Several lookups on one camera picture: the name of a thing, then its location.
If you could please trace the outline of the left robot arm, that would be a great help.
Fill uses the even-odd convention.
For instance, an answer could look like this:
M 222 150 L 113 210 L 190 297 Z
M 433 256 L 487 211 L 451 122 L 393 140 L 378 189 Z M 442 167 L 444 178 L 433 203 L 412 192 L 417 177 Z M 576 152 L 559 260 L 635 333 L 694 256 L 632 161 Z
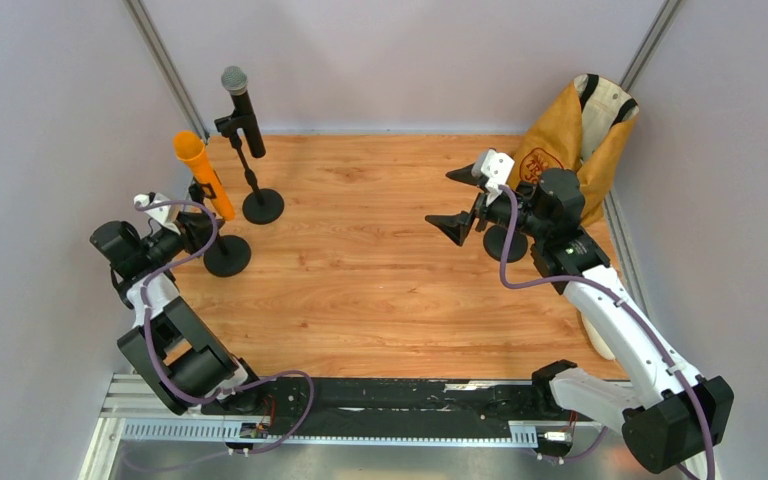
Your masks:
M 116 293 L 136 315 L 117 346 L 159 400 L 181 415 L 196 398 L 223 387 L 238 412 L 253 414 L 264 405 L 266 388 L 251 367 L 234 357 L 183 300 L 171 273 L 147 278 L 179 253 L 196 252 L 212 231 L 207 214 L 181 212 L 171 229 L 146 237 L 115 220 L 98 227 L 89 241 L 108 260 Z

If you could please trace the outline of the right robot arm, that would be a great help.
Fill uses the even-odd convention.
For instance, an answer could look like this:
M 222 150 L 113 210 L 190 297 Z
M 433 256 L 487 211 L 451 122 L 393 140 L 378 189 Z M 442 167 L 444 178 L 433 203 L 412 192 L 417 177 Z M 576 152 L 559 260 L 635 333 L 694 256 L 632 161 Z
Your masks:
M 715 478 L 714 449 L 723 439 L 733 390 L 722 377 L 702 375 L 627 293 L 581 224 L 585 198 L 576 174 L 552 168 L 516 187 L 507 185 L 499 167 L 464 167 L 449 178 L 476 186 L 478 196 L 469 210 L 431 215 L 428 222 L 456 244 L 487 223 L 504 225 L 508 236 L 530 236 L 538 283 L 551 285 L 582 313 L 631 382 L 623 388 L 559 360 L 533 374 L 533 410 L 544 418 L 575 412 L 619 433 L 651 473 L 686 471 L 690 459 L 703 456 L 707 477 Z

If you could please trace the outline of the orange microphone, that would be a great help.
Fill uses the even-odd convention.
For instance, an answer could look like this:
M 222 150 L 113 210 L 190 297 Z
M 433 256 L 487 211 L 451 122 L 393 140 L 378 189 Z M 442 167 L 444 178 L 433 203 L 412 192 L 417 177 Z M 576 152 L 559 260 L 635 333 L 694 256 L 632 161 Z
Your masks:
M 190 169 L 204 197 L 219 216 L 225 221 L 234 220 L 236 212 L 209 161 L 205 142 L 194 132 L 180 131 L 173 138 L 173 147 L 176 158 Z

